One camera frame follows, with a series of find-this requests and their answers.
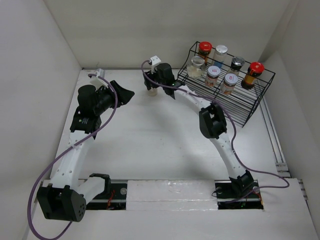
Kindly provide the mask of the white lid dark spice jar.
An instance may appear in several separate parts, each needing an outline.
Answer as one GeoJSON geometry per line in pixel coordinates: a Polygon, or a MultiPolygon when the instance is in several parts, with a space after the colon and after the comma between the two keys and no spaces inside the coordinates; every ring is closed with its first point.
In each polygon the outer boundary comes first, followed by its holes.
{"type": "Polygon", "coordinates": [[[238,77],[235,74],[227,73],[224,76],[223,83],[220,88],[220,92],[224,95],[230,95],[236,84],[238,82],[238,77]]]}

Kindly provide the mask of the red lid chili jar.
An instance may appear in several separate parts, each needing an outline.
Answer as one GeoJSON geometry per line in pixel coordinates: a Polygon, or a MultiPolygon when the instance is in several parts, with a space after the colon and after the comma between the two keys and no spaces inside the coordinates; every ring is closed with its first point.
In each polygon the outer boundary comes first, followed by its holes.
{"type": "Polygon", "coordinates": [[[208,64],[208,59],[212,51],[212,44],[208,41],[202,41],[198,45],[198,56],[204,59],[204,64],[208,64]]]}
{"type": "Polygon", "coordinates": [[[257,81],[257,78],[263,73],[265,70],[265,67],[260,62],[252,62],[248,69],[245,77],[241,81],[241,86],[246,89],[250,90],[255,86],[255,83],[257,81]]]}

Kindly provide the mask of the black knob grinder jar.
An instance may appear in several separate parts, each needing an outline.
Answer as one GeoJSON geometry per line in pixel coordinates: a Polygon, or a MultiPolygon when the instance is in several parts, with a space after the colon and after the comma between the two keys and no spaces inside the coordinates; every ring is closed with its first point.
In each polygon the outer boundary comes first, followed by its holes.
{"type": "Polygon", "coordinates": [[[155,97],[158,94],[158,89],[157,88],[151,88],[151,89],[147,90],[147,94],[150,97],[155,97]]]}

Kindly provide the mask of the wide clear glass jar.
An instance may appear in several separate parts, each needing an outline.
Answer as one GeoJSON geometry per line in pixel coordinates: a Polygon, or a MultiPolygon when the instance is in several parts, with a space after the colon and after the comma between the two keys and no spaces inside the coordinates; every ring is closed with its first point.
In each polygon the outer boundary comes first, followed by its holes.
{"type": "Polygon", "coordinates": [[[205,60],[201,56],[193,56],[186,67],[188,76],[193,79],[201,78],[205,68],[205,60]]]}

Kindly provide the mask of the white lid orange spice jar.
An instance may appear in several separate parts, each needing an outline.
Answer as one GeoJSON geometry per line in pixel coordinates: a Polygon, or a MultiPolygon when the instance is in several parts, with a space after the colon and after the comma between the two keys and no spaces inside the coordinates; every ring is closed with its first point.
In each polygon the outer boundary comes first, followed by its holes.
{"type": "Polygon", "coordinates": [[[206,77],[205,77],[205,85],[208,87],[214,87],[218,81],[218,78],[220,76],[221,69],[217,66],[210,66],[207,69],[206,77]]]}

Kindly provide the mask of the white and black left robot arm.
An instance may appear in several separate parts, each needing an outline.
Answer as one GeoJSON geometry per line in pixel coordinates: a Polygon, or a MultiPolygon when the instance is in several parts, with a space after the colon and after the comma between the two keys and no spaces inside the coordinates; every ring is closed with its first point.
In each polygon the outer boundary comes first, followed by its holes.
{"type": "Polygon", "coordinates": [[[110,84],[100,88],[87,84],[78,89],[78,107],[70,126],[70,151],[62,156],[48,186],[40,187],[36,195],[46,219],[80,222],[91,200],[113,193],[108,174],[92,173],[79,184],[86,155],[102,123],[101,115],[110,108],[126,105],[135,94],[114,80],[110,84]]]}

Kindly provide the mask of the silver lid blue label shaker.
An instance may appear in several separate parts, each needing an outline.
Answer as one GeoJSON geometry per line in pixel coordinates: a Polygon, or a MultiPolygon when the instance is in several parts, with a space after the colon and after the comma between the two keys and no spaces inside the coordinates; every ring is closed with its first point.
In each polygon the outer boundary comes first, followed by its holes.
{"type": "Polygon", "coordinates": [[[217,45],[213,54],[212,65],[218,68],[222,68],[228,52],[228,47],[225,45],[217,45]]]}

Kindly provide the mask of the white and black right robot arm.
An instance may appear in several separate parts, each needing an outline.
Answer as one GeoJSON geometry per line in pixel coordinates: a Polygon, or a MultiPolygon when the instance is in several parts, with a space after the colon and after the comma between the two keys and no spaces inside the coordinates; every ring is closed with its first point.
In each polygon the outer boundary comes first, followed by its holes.
{"type": "Polygon", "coordinates": [[[175,101],[192,109],[199,119],[202,135],[210,140],[220,154],[231,181],[231,191],[236,198],[244,197],[253,189],[254,179],[248,169],[237,159],[227,133],[227,121],[223,107],[206,96],[199,96],[184,83],[176,80],[168,63],[152,63],[145,60],[141,67],[148,63],[150,71],[142,71],[148,90],[161,87],[175,101]]]}

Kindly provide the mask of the black collar pepper shaker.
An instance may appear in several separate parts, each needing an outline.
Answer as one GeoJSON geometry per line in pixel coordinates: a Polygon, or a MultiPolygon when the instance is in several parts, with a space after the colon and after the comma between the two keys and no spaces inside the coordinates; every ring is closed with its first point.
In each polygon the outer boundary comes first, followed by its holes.
{"type": "Polygon", "coordinates": [[[230,68],[228,70],[228,73],[234,74],[236,76],[239,75],[241,68],[245,64],[245,59],[240,56],[234,56],[231,60],[230,68]]]}

